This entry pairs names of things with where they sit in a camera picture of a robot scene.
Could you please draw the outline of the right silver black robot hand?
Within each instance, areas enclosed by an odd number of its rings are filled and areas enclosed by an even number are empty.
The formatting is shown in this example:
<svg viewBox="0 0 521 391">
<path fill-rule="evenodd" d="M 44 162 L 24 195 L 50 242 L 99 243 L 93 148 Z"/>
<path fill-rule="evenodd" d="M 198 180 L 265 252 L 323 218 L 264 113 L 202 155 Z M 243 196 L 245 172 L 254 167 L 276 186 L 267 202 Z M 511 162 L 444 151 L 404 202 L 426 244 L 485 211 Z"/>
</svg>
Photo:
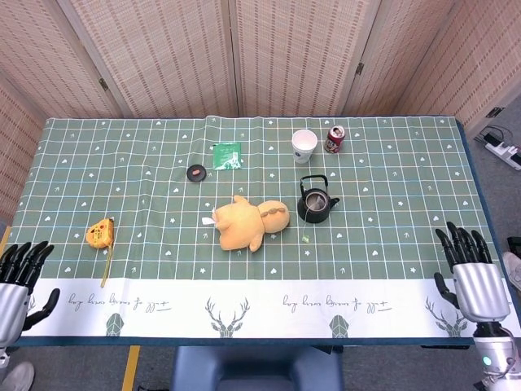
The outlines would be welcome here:
<svg viewBox="0 0 521 391">
<path fill-rule="evenodd" d="M 452 222 L 447 230 L 435 229 L 449 270 L 453 276 L 452 292 L 441 273 L 434 273 L 439 294 L 473 323 L 492 323 L 510 314 L 504 283 L 493 263 L 484 237 L 476 230 L 467 231 Z"/>
</svg>

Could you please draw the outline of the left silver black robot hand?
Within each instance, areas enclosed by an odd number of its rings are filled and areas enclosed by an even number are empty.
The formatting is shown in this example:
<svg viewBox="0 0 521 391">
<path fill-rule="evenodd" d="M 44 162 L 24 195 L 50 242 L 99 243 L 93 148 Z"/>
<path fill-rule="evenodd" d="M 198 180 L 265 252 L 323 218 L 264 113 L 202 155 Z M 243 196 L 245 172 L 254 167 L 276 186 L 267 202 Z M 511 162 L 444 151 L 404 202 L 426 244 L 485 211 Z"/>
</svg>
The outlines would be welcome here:
<svg viewBox="0 0 521 391">
<path fill-rule="evenodd" d="M 48 318 L 57 306 L 60 289 L 54 288 L 41 310 L 28 314 L 29 300 L 40 278 L 42 267 L 54 246 L 13 244 L 1 255 L 1 347 L 12 346 L 22 332 Z"/>
</svg>

